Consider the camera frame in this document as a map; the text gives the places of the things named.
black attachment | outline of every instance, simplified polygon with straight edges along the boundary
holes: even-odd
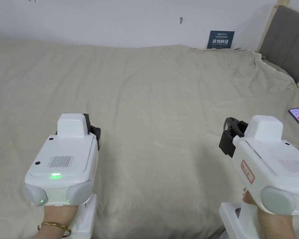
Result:
[[[90,132],[90,129],[91,129],[91,122],[89,120],[89,116],[88,114],[83,114],[85,116],[85,121],[86,121],[86,127],[88,129],[88,133]]]
[[[248,124],[246,122],[239,121],[232,117],[225,120],[224,131],[219,142],[219,148],[225,155],[229,155],[231,158],[233,157],[236,147],[232,144],[232,140],[237,135],[240,138],[244,137],[247,127]]]
[[[91,131],[90,132],[96,136],[97,150],[99,151],[100,148],[101,148],[101,129],[96,128],[93,125],[91,125]]]

wrinkled fabric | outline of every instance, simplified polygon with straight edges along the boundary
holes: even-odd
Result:
[[[244,188],[218,148],[224,121],[275,116],[299,149],[291,83],[249,50],[0,39],[0,239],[36,233],[43,210],[21,186],[64,112],[102,131],[93,238],[216,238],[220,203]]]

white handheld device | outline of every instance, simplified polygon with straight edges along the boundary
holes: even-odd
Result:
[[[227,118],[219,147],[259,208],[271,214],[299,215],[299,151],[281,140],[282,128],[272,116],[256,115],[249,124]],[[260,238],[256,206],[222,203],[219,213],[226,228],[221,239]]]
[[[92,237],[100,136],[88,114],[62,114],[57,133],[47,138],[26,174],[24,194],[36,207],[80,205],[71,239]]]

gray headboard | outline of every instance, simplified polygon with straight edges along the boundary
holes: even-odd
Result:
[[[299,82],[299,13],[279,6],[259,51]]]

gold bracelet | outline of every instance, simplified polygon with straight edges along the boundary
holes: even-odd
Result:
[[[52,223],[52,222],[41,223],[41,227],[42,227],[43,225],[46,225],[46,226],[55,226],[55,227],[59,227],[59,228],[62,228],[62,229],[64,229],[64,230],[68,231],[69,234],[63,236],[62,238],[69,237],[69,236],[71,236],[71,234],[72,234],[71,229],[69,229],[67,226],[62,225],[62,224],[59,224],[59,223]]]

